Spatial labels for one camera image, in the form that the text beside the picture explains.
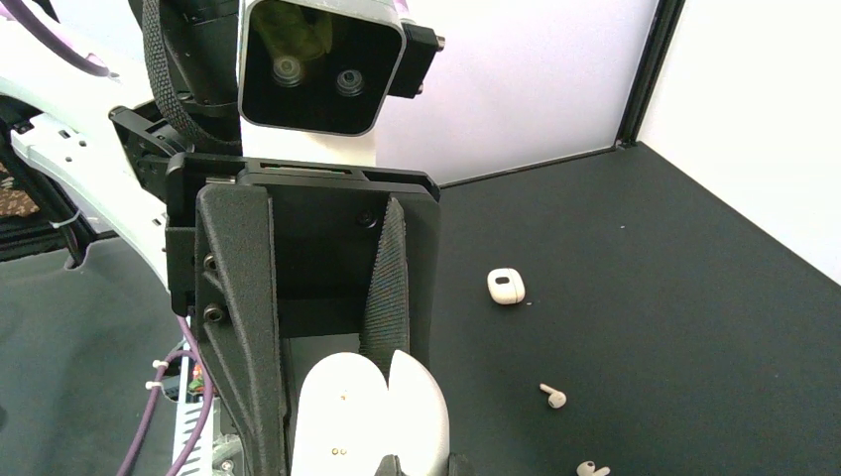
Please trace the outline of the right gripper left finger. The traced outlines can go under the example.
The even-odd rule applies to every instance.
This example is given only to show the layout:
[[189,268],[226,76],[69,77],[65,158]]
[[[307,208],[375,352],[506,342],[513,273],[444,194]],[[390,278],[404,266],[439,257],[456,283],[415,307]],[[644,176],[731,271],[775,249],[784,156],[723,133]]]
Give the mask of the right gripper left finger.
[[397,455],[385,455],[374,473],[375,476],[405,476]]

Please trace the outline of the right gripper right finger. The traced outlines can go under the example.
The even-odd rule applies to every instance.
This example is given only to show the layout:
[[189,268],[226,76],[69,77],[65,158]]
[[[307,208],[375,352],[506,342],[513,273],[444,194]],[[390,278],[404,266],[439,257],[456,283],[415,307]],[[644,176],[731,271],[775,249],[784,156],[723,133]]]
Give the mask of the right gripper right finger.
[[475,468],[465,455],[450,453],[447,461],[447,476],[475,476]]

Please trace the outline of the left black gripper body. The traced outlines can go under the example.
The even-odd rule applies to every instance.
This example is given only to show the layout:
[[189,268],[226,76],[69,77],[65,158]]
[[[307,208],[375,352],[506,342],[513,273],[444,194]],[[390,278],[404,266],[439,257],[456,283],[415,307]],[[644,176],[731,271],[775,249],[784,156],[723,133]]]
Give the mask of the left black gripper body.
[[140,186],[165,207],[164,275],[171,306],[196,318],[196,198],[212,183],[259,186],[273,217],[280,339],[360,336],[387,203],[404,209],[410,349],[427,363],[440,231],[430,176],[196,152],[156,106],[109,115]]

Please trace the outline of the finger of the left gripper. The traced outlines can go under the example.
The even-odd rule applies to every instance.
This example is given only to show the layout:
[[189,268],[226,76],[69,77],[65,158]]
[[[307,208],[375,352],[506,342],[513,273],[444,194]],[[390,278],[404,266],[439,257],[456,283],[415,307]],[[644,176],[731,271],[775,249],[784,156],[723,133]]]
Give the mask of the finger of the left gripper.
[[272,208],[259,186],[212,183],[196,198],[196,316],[204,369],[249,475],[286,475],[287,439]]
[[397,351],[410,349],[410,290],[404,209],[391,197],[385,209],[359,336],[359,352],[384,377]]

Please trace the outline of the oval white charging case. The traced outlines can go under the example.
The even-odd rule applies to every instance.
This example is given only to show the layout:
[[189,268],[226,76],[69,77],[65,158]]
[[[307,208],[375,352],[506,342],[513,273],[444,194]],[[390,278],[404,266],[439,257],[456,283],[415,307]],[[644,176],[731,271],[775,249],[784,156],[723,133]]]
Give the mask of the oval white charging case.
[[447,475],[448,408],[429,370],[397,351],[384,377],[368,358],[329,355],[300,389],[291,472],[374,475],[397,455],[405,475]]

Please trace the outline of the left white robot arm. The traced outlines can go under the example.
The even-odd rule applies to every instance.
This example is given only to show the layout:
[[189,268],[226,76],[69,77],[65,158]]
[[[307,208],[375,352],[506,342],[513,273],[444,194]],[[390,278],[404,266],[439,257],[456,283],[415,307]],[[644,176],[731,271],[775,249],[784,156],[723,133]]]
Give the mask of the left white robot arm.
[[144,63],[1,5],[1,144],[76,262],[99,214],[203,373],[170,473],[448,475],[428,370],[440,191],[379,168],[444,37],[403,1],[136,1]]

